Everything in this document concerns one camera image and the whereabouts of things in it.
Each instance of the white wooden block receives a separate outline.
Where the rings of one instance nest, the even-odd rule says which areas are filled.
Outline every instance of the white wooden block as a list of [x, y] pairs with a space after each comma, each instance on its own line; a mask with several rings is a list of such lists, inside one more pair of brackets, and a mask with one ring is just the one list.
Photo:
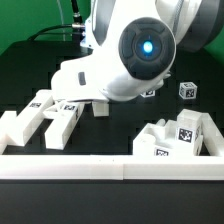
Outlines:
[[7, 126], [15, 122], [16, 116], [16, 111], [5, 111], [0, 119], [0, 154], [7, 147]]
[[123, 180], [123, 162], [112, 156], [91, 156], [91, 179]]
[[169, 125], [160, 126], [156, 124], [148, 124], [144, 133], [145, 134], [152, 134], [156, 137], [156, 139], [164, 140], [167, 137], [169, 132]]
[[141, 96], [144, 98], [153, 97], [156, 95], [156, 91], [147, 91], [145, 93], [142, 93]]
[[84, 104], [66, 103], [45, 132], [46, 148], [63, 150], [82, 112]]
[[64, 104], [65, 100], [62, 100], [61, 102], [59, 103], [56, 102], [54, 105], [44, 110], [43, 111], [44, 118], [50, 120], [56, 119], [59, 114], [58, 112], [61, 110]]
[[188, 142], [177, 142], [175, 144], [175, 157], [192, 157], [198, 156], [201, 152], [203, 136], [200, 135], [196, 142], [189, 144]]
[[109, 116], [109, 104], [107, 102], [92, 102], [94, 117]]
[[194, 143], [201, 135], [202, 113], [182, 110], [177, 116], [176, 140]]
[[224, 139], [208, 113], [202, 116], [205, 146], [211, 156], [224, 156]]
[[172, 149], [156, 145], [154, 148], [154, 156], [162, 156], [162, 157], [172, 156], [172, 151], [173, 151]]
[[179, 95], [187, 99], [195, 99], [197, 95], [197, 86], [193, 82], [180, 83]]
[[154, 156], [156, 138], [151, 134], [145, 133], [144, 129], [133, 141], [133, 155], [150, 158]]
[[50, 90], [40, 90], [8, 128], [8, 144], [25, 146], [44, 119], [43, 111], [53, 104]]

